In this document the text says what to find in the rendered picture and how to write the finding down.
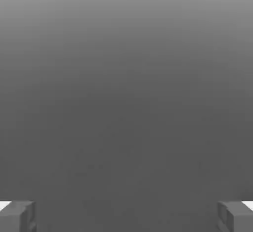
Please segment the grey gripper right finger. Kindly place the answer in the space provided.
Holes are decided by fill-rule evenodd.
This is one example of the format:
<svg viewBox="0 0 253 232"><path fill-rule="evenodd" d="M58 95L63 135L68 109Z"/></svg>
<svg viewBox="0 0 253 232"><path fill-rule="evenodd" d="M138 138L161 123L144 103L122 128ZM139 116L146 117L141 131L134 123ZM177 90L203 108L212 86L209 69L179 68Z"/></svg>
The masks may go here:
<svg viewBox="0 0 253 232"><path fill-rule="evenodd" d="M253 232L253 201L219 201L218 232Z"/></svg>

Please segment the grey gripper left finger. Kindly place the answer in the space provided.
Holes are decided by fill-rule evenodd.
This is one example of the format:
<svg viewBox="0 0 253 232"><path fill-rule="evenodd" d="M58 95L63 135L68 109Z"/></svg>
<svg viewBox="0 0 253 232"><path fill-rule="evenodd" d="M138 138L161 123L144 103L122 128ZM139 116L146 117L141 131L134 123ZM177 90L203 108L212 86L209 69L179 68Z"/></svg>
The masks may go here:
<svg viewBox="0 0 253 232"><path fill-rule="evenodd" d="M36 202L0 200L0 232L37 232Z"/></svg>

